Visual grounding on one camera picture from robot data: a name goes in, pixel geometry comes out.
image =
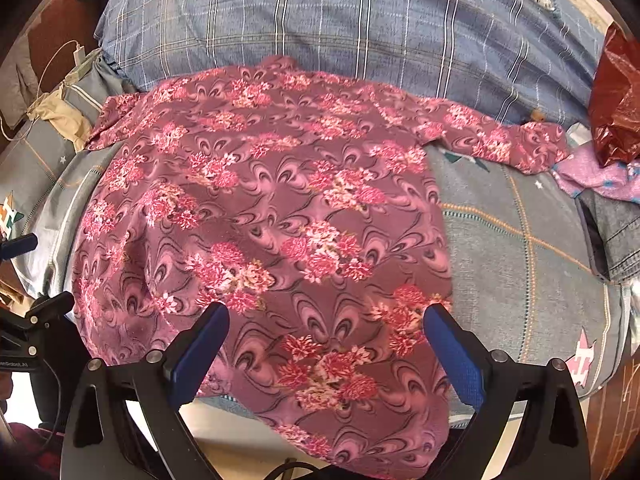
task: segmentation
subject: cable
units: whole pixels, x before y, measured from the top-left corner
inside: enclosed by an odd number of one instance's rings
[[[42,85],[42,79],[44,78],[44,75],[47,73],[47,69],[49,68],[49,65],[51,65],[51,62],[56,59],[56,56],[60,53],[60,51],[65,48],[68,44],[71,43],[75,43],[76,44],[76,50],[80,49],[80,43],[79,41],[76,40],[69,40],[66,43],[63,43],[59,49],[56,50],[56,53],[51,56],[51,59],[49,59],[49,62],[47,63],[46,67],[44,67],[44,70],[42,71],[42,75],[40,76],[40,80],[38,81],[38,89],[36,90],[36,99],[38,100],[38,97],[40,97],[40,86]],[[4,136],[4,138],[6,140],[8,140],[9,142],[12,142],[14,140],[23,140],[27,135],[29,135],[29,132],[31,131],[31,129],[33,128],[33,125],[38,121],[38,118],[35,118],[35,120],[31,121],[31,124],[29,126],[29,129],[27,129],[27,131],[18,139],[16,139],[15,137],[13,139],[9,138],[7,136],[7,134],[4,132],[4,126],[2,126],[2,115],[0,115],[0,131],[2,131],[2,135]]]
[[[62,422],[62,384],[60,383],[60,378],[58,377],[58,374],[51,367],[51,365],[46,360],[44,360],[44,363],[47,365],[49,370],[51,370],[51,373],[53,374],[53,376],[56,378],[56,381],[58,382],[58,412],[56,413],[56,420],[53,423],[53,428],[51,428],[51,434],[46,439],[45,443],[34,454],[29,455],[29,458],[32,458],[32,459],[36,459],[49,448],[54,437],[58,433],[58,429],[60,428],[60,423]]]
[[[306,462],[287,462],[279,465],[276,469],[271,471],[267,476],[264,477],[264,480],[277,480],[278,476],[283,474],[285,471],[288,471],[289,469],[295,469],[297,467],[299,467],[300,469],[306,469],[308,471],[311,471],[312,473],[318,473],[320,471],[320,469],[316,466],[308,464]]]

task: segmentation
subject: screw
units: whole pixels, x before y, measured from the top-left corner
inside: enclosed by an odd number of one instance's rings
[[[564,361],[562,361],[562,359],[551,359],[551,365],[553,366],[553,368],[555,368],[558,371],[562,371],[566,368],[566,364],[564,364]]]
[[[504,350],[493,350],[491,352],[491,359],[497,363],[505,363],[509,359],[509,355]]]
[[[162,351],[160,350],[152,350],[146,355],[147,363],[157,363],[162,359]]]
[[[95,372],[101,366],[102,361],[100,361],[100,359],[91,359],[86,367],[89,368],[90,371]]]

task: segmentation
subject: bed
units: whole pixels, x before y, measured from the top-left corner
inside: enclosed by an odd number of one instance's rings
[[[568,0],[311,2],[109,0],[96,30],[102,50],[65,99],[93,123],[108,95],[131,90],[123,79],[147,90],[169,76],[286,54],[307,70],[446,97],[507,123],[532,114],[565,127],[587,122],[603,36]],[[37,186],[34,179],[21,189],[21,181],[9,179],[0,192],[14,191],[15,209],[26,213],[15,235],[35,232],[40,239],[37,251],[14,261],[29,295],[70,290],[82,212],[118,147],[75,153],[48,124],[37,123],[2,154],[3,174],[24,167],[19,153],[42,174]],[[631,290],[591,273],[574,201],[548,174],[526,177],[427,150],[442,190],[456,320],[488,348],[523,362],[570,361],[587,352],[576,387],[581,397],[597,391],[628,352]],[[226,394],[203,400],[253,416]],[[464,427],[472,410],[455,396],[449,407],[450,424]],[[521,413],[517,406],[514,416]]]

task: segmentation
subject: pink cloth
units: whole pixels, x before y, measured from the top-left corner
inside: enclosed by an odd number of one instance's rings
[[[575,197],[585,188],[615,200],[640,203],[640,160],[600,167],[593,143],[579,146],[552,171],[560,188]]]
[[[121,139],[73,256],[89,350],[138,360],[225,301],[230,331],[201,395],[233,395],[352,471],[422,476],[448,431],[422,314],[452,306],[421,145],[531,173],[564,156],[558,126],[500,126],[279,58],[109,99],[89,149]]]

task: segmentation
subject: blue bedsheet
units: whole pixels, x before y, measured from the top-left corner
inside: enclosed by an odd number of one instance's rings
[[[603,36],[568,0],[110,0],[96,35],[140,89],[214,66],[305,70],[446,97],[501,121],[586,122]]]

